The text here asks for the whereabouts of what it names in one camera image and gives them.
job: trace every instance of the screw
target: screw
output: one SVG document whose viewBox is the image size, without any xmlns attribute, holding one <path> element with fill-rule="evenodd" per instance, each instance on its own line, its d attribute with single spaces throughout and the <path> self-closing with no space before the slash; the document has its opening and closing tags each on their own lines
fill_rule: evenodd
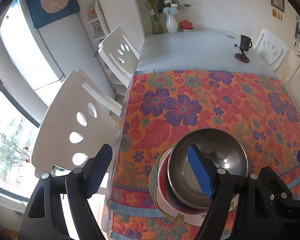
<svg viewBox="0 0 300 240">
<path fill-rule="evenodd" d="M 49 173 L 44 173 L 44 174 L 42 174 L 42 175 L 41 175 L 41 178 L 42 178 L 42 179 L 47 179 L 47 178 L 49 178 Z"/>
<path fill-rule="evenodd" d="M 219 174 L 225 174 L 225 173 L 226 173 L 226 170 L 223 169 L 223 168 L 219 168 L 219 169 L 217 169 L 217 172 L 218 172 Z"/>
<path fill-rule="evenodd" d="M 257 175 L 257 174 L 254 174 L 254 173 L 251 173 L 251 174 L 250 174 L 250 178 L 251 178 L 251 179 L 257 179 L 257 178 L 258 178 L 258 175 Z"/>
<path fill-rule="evenodd" d="M 82 168 L 78 167 L 73 170 L 73 173 L 79 174 L 79 173 L 81 173 L 81 171 L 82 171 Z"/>
</svg>

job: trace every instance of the framed picture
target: framed picture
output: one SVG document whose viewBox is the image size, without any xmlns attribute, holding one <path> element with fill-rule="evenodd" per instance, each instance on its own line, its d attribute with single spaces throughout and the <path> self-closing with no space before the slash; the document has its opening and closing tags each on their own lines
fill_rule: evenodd
<svg viewBox="0 0 300 240">
<path fill-rule="evenodd" d="M 271 5 L 284 12 L 284 0 L 271 0 Z"/>
</svg>

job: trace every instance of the stainless steel bowl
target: stainless steel bowl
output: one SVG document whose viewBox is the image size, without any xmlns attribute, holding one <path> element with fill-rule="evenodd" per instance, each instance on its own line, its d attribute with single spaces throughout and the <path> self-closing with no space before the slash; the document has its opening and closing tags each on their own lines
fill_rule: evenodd
<svg viewBox="0 0 300 240">
<path fill-rule="evenodd" d="M 233 175 L 248 175 L 247 156 L 230 134 L 218 129 L 200 129 L 184 136 L 174 147 L 168 162 L 168 179 L 175 195 L 184 204 L 208 209 L 211 199 L 202 193 L 187 158 L 187 149 L 196 144 L 205 157 Z"/>
</svg>

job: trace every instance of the bowl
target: bowl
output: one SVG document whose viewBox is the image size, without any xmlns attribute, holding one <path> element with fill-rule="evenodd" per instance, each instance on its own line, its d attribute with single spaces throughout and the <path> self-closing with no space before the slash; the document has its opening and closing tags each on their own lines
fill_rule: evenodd
<svg viewBox="0 0 300 240">
<path fill-rule="evenodd" d="M 183 204 L 173 193 L 171 186 L 168 180 L 168 161 L 170 153 L 167 154 L 160 167 L 158 172 L 158 187 L 160 194 L 162 195 L 164 201 L 173 209 L 178 212 L 194 215 L 194 214 L 203 214 L 206 210 L 191 208 Z"/>
<path fill-rule="evenodd" d="M 168 161 L 168 179 L 173 193 L 189 207 L 208 209 L 212 200 L 201 192 L 187 158 L 187 149 L 192 144 L 196 144 L 217 168 L 225 168 L 233 175 L 247 176 L 248 160 L 240 143 L 218 129 L 195 130 L 175 145 Z"/>
</svg>

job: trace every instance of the oval hole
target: oval hole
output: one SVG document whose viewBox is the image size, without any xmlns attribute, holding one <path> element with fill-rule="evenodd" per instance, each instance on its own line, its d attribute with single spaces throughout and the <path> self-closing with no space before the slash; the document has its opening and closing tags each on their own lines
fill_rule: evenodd
<svg viewBox="0 0 300 240">
<path fill-rule="evenodd" d="M 94 117 L 97 118 L 97 110 L 92 103 L 88 104 L 88 112 Z"/>
<path fill-rule="evenodd" d="M 79 124 L 87 126 L 87 120 L 81 112 L 77 113 L 77 121 L 79 122 Z"/>
<path fill-rule="evenodd" d="M 72 143 L 78 143 L 83 140 L 83 136 L 80 133 L 72 132 L 70 133 L 69 140 Z"/>
<path fill-rule="evenodd" d="M 74 165 L 79 166 L 88 159 L 88 155 L 84 153 L 76 153 L 72 157 L 72 162 Z"/>
<path fill-rule="evenodd" d="M 124 63 L 124 60 L 122 58 L 119 57 L 118 60 L 120 60 L 122 64 Z"/>
</svg>

